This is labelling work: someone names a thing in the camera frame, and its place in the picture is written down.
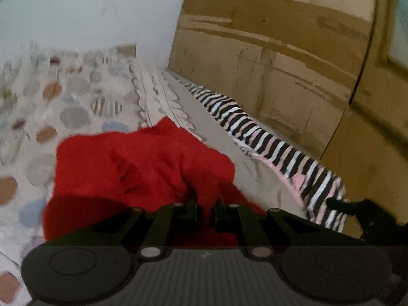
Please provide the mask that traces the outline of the red long-sleeve sweater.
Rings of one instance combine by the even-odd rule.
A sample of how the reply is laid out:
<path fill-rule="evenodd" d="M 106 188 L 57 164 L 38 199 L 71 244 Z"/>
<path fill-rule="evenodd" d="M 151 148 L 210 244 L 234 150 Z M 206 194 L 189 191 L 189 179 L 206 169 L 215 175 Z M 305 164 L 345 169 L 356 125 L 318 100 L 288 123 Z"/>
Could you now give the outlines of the red long-sleeve sweater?
<path fill-rule="evenodd" d="M 42 217 L 46 240 L 108 218 L 127 207 L 153 213 L 190 200 L 195 191 L 208 222 L 218 200 L 261 213 L 234 186 L 230 158 L 169 118 L 133 133 L 75 135 L 56 151 L 54 189 Z"/>

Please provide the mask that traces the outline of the black white striped bedsheet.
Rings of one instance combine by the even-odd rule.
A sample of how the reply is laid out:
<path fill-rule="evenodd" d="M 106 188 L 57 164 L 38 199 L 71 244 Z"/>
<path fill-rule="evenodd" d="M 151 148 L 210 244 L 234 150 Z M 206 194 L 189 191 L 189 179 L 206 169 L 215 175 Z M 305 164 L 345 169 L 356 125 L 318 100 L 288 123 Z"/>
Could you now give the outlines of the black white striped bedsheet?
<path fill-rule="evenodd" d="M 272 169 L 299 202 L 306 219 L 341 233 L 346 215 L 326 204 L 345 199 L 341 178 L 317 160 L 255 122 L 231 97 L 187 82 L 187 90 L 251 158 Z"/>

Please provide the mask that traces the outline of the patterned grey circle-print duvet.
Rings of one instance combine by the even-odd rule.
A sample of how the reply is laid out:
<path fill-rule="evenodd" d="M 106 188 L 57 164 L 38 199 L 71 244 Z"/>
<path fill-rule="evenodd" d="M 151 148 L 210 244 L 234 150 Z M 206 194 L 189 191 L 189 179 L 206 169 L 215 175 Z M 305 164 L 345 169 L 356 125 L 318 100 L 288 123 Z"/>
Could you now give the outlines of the patterned grey circle-print duvet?
<path fill-rule="evenodd" d="M 167 117 L 234 163 L 234 184 L 262 209 L 304 215 L 268 165 L 244 153 L 203 105 L 167 72 L 118 48 L 77 53 L 32 45 L 1 68 L 1 304 L 30 301 L 20 275 L 39 245 L 52 196 L 56 150 L 76 134 L 128 133 Z"/>

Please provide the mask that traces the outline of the wooden plywood wardrobe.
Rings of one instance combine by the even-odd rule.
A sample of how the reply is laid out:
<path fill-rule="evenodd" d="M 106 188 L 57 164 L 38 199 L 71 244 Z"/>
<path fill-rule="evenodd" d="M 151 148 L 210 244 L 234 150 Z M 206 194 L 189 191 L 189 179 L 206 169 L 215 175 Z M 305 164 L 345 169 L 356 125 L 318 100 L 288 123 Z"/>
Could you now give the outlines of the wooden plywood wardrobe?
<path fill-rule="evenodd" d="M 169 68 L 407 219 L 407 0 L 184 0 Z"/>

